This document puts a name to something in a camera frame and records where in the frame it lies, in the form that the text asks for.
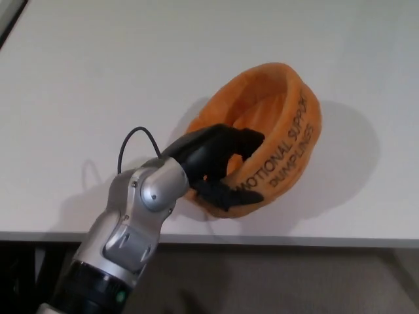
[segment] black robotic fingers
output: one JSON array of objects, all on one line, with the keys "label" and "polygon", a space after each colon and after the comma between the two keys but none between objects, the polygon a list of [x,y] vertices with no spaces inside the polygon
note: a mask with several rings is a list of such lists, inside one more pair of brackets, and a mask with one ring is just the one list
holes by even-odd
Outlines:
[{"label": "black robotic fingers", "polygon": [[257,131],[216,124],[180,137],[162,156],[181,164],[191,188],[203,200],[228,211],[231,206],[263,201],[257,192],[233,190],[220,181],[227,175],[227,164],[233,154],[246,160],[263,141],[264,135]]}]

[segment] green indicator light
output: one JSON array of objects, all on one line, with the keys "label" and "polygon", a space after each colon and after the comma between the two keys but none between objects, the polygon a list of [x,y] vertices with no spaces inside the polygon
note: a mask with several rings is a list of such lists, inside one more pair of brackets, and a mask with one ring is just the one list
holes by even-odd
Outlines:
[{"label": "green indicator light", "polygon": [[121,302],[125,301],[125,297],[126,297],[125,291],[120,291],[117,294],[116,300],[117,300],[118,303],[121,303]]}]

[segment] gray carpet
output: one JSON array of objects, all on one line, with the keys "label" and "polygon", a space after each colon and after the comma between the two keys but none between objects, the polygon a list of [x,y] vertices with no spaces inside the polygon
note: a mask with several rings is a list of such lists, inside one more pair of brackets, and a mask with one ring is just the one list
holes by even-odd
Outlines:
[{"label": "gray carpet", "polygon": [[419,251],[163,248],[125,314],[419,313]]}]

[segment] black cable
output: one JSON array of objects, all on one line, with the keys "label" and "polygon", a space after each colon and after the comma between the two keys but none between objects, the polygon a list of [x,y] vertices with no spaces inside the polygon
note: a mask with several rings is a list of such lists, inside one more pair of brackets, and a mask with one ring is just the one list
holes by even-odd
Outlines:
[{"label": "black cable", "polygon": [[133,136],[133,134],[136,131],[144,131],[147,134],[147,136],[149,137],[151,144],[153,144],[153,147],[155,148],[157,157],[158,158],[161,158],[162,157],[162,153],[160,152],[160,149],[158,149],[157,143],[156,143],[154,137],[151,135],[150,131],[147,130],[146,128],[144,128],[143,126],[138,126],[138,127],[134,128],[134,129],[132,129],[131,132],[128,133],[128,135],[125,137],[124,142],[122,142],[122,146],[120,148],[119,156],[118,156],[118,169],[117,169],[118,170],[118,174],[120,174],[121,171],[122,171],[121,170],[121,168],[122,168],[122,157],[124,156],[125,146],[128,143],[128,140],[130,139],[130,137]]}]

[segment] white table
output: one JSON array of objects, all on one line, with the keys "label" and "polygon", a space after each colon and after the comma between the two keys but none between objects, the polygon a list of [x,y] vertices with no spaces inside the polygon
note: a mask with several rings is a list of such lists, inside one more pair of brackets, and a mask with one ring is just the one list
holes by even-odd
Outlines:
[{"label": "white table", "polygon": [[[419,1],[174,2],[29,2],[0,51],[0,239],[81,240],[131,128],[164,148],[232,77],[282,61],[321,100],[306,172],[241,219],[181,200],[162,241],[419,247]],[[124,167],[151,156],[136,135]]]}]

